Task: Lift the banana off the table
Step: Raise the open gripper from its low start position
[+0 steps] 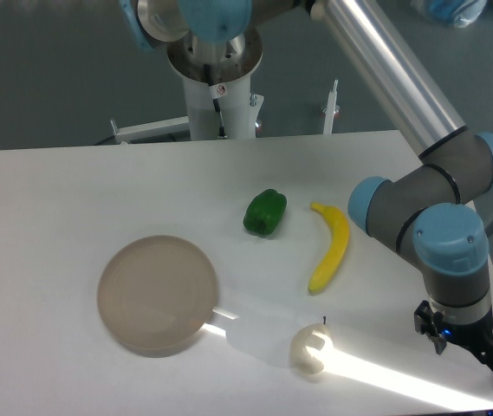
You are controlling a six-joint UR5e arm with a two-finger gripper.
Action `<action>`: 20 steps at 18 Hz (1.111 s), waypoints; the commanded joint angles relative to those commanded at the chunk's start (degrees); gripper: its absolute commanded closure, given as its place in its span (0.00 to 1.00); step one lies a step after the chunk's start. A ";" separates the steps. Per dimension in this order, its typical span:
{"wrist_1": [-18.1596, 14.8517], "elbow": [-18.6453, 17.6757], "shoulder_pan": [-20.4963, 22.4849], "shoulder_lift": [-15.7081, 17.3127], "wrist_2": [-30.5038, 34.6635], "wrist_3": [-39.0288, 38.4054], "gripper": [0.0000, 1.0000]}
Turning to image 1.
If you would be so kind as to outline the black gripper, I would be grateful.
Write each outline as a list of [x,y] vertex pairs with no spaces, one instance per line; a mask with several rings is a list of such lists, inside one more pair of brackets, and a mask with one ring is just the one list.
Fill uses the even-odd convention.
[[434,311],[428,301],[422,301],[414,311],[414,328],[433,344],[435,353],[442,354],[448,343],[479,354],[479,360],[493,374],[493,313],[492,308],[471,323],[452,323],[447,315]]

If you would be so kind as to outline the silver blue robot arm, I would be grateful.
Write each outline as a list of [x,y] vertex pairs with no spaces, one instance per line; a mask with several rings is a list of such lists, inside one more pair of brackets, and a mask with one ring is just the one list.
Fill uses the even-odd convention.
[[[249,139],[260,98],[250,75],[261,61],[259,24],[296,1],[123,1],[138,45],[165,44],[185,84],[187,126],[195,140]],[[437,352],[454,344],[493,374],[489,241],[469,202],[493,188],[493,134],[472,133],[374,1],[304,1],[347,53],[421,160],[398,181],[372,177],[348,201],[350,218],[423,275],[428,297],[415,329]]]

